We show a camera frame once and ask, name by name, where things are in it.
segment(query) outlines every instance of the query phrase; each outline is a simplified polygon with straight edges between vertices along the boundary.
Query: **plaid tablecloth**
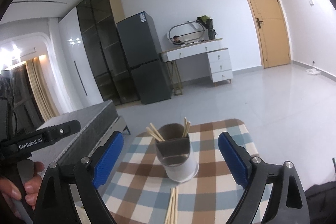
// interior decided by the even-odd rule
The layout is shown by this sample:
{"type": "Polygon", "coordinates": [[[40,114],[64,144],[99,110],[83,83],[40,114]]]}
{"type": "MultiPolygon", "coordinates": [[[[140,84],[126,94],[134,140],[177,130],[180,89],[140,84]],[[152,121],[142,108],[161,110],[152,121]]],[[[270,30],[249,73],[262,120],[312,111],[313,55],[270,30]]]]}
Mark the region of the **plaid tablecloth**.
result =
{"type": "MultiPolygon", "coordinates": [[[[234,181],[218,149],[218,136],[228,131],[250,155],[258,152],[243,122],[236,119],[191,126],[189,133],[199,171],[185,183],[170,180],[155,154],[154,139],[135,138],[114,175],[103,200],[118,224],[163,224],[170,188],[178,185],[178,224],[226,223],[244,190],[234,181]]],[[[266,187],[253,223],[268,204],[266,187]]]]}

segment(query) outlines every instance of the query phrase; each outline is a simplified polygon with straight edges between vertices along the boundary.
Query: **doorway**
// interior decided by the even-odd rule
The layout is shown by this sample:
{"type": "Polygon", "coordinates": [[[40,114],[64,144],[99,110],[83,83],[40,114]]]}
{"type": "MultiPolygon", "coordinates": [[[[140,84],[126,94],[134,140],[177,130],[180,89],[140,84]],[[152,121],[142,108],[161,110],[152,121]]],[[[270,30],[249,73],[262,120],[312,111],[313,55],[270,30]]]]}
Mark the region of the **doorway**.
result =
{"type": "Polygon", "coordinates": [[[264,68],[291,62],[289,39],[279,0],[248,0],[264,68]]]}

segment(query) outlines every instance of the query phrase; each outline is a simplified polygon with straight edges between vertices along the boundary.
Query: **blue gripper pad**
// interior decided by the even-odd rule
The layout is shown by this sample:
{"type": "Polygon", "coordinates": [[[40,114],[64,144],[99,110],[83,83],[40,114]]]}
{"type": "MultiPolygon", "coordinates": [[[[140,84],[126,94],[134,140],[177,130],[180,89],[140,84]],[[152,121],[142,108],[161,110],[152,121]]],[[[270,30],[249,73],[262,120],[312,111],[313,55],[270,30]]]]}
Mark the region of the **blue gripper pad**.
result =
{"type": "Polygon", "coordinates": [[[92,180],[92,184],[96,189],[106,183],[123,146],[123,135],[118,132],[94,168],[94,177],[92,180]]]}
{"type": "Polygon", "coordinates": [[[245,189],[248,184],[247,167],[224,133],[218,137],[218,148],[236,183],[245,189]]]}

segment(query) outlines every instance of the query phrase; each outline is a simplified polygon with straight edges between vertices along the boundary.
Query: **curtain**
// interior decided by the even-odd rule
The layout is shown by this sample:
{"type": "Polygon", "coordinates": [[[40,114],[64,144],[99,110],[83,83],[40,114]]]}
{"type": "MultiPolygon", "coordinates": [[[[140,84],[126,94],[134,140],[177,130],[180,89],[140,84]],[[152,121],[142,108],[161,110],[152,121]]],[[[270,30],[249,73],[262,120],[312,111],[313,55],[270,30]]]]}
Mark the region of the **curtain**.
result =
{"type": "Polygon", "coordinates": [[[41,63],[38,57],[26,61],[26,68],[29,82],[33,91],[35,101],[41,112],[44,121],[59,116],[58,110],[48,90],[43,77],[41,63]]]}

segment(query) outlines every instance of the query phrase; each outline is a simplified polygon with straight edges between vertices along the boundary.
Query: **door handle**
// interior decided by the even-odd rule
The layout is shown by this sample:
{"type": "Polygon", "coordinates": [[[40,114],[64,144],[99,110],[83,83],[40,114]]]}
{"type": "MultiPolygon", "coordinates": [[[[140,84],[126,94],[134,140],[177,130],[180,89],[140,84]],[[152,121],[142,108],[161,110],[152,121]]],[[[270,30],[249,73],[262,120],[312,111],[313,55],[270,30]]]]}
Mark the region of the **door handle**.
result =
{"type": "Polygon", "coordinates": [[[264,23],[262,20],[259,20],[259,18],[257,18],[257,23],[258,23],[258,27],[259,27],[259,29],[261,29],[261,25],[260,25],[260,23],[264,23]]]}

